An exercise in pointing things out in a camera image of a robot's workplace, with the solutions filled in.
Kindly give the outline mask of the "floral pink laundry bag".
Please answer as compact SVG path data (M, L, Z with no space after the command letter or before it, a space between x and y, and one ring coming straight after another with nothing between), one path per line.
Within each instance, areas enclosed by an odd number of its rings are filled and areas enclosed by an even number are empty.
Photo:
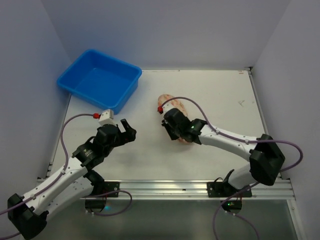
M158 97L157 99L157 107L159 106L162 106L164 104L164 102L170 100L170 99L173 99L174 96L170 95L170 94L162 94ZM173 99L173 100L170 100L168 101L167 103L165 103L164 105L166 104L171 104L173 105L173 109L178 109L180 112L182 112L182 114L186 117L186 119L191 122L188 118L188 112L185 108L185 106L183 105L183 103L179 100L179 99ZM184 142L181 138L177 139L176 141L182 143L182 144L185 144L185 145L191 145L192 143L188 143L188 142Z

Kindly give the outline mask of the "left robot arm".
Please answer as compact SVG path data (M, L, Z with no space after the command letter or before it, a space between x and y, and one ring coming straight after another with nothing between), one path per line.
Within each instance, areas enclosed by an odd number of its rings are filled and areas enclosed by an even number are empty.
M100 190L104 179L94 171L116 148L135 141L137 131L122 119L124 131L108 121L80 145L64 165L34 189L7 200L8 219L26 240L39 235L49 218L65 206Z

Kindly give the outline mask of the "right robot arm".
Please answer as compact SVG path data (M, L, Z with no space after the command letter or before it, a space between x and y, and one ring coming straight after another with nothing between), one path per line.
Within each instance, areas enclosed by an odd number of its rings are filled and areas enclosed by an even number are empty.
M160 106L158 112L163 115L161 124L171 140L182 139L187 143L216 147L248 162L244 167L230 170L222 182L211 182L214 196L229 197L254 183L274 185L285 156L271 136L224 133L215 126L210 127L206 120L189 120L175 107Z

